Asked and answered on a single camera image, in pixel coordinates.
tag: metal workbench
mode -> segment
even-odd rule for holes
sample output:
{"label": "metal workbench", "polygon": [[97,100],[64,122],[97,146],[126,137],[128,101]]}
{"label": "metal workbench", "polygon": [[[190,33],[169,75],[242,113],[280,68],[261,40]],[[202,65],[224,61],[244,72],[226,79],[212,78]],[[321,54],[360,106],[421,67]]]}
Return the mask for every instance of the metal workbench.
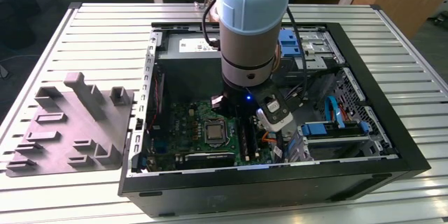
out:
{"label": "metal workbench", "polygon": [[[0,223],[153,221],[117,196],[120,170],[8,178],[41,85],[66,91],[68,71],[100,90],[124,86],[138,97],[152,22],[198,22],[190,4],[82,4],[66,11],[0,127]],[[356,201],[182,216],[178,223],[441,223],[448,217],[446,84],[384,13],[369,6],[293,5],[298,22],[338,22],[368,64],[432,169]]]}

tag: sticker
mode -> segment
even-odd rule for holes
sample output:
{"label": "sticker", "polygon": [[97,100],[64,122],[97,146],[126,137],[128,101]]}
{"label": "sticker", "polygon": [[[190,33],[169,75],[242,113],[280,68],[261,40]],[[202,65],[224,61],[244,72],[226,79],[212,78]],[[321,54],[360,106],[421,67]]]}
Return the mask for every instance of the sticker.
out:
{"label": "sticker", "polygon": [[282,156],[282,151],[280,150],[280,148],[278,148],[277,146],[273,148],[273,153],[274,153],[274,155],[277,155],[278,157]]}
{"label": "sticker", "polygon": [[181,39],[178,42],[178,52],[217,52],[202,38]]}

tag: blue drive latch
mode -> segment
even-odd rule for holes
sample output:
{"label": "blue drive latch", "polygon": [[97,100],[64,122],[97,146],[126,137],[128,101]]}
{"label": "blue drive latch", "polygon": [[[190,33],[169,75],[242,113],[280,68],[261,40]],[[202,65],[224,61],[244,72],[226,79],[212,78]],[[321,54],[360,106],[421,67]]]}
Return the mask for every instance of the blue drive latch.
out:
{"label": "blue drive latch", "polygon": [[281,57],[301,57],[296,35],[292,30],[280,30],[278,44],[281,48]]}

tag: floor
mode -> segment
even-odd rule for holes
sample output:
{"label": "floor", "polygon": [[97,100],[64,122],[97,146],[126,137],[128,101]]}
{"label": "floor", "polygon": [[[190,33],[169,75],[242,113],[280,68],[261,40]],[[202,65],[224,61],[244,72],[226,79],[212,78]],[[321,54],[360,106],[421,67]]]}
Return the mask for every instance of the floor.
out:
{"label": "floor", "polygon": [[[192,3],[194,0],[165,0],[168,3]],[[8,80],[0,80],[0,123],[9,111],[14,98],[33,70],[38,56],[45,49],[53,31],[66,11],[70,2],[90,3],[152,3],[152,0],[37,0],[41,12],[29,18],[29,25],[37,35],[36,43],[25,49],[9,50],[0,44],[0,63],[12,73]],[[412,43],[420,53],[425,56],[437,73],[448,81],[448,28],[436,27],[428,21],[421,27]]]}

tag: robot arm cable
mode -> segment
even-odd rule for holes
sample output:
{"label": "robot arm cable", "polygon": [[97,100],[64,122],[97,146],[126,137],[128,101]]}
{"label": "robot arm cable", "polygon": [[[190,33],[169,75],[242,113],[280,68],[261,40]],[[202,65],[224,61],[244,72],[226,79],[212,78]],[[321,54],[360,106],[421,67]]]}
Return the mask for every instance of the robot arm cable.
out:
{"label": "robot arm cable", "polygon": [[202,26],[202,34],[204,34],[205,42],[209,44],[210,47],[218,48],[218,41],[210,41],[210,39],[208,37],[208,34],[206,34],[206,28],[205,28],[206,15],[208,15],[214,3],[216,3],[216,0],[212,0],[206,9],[205,9],[205,11],[204,11],[201,26]]}

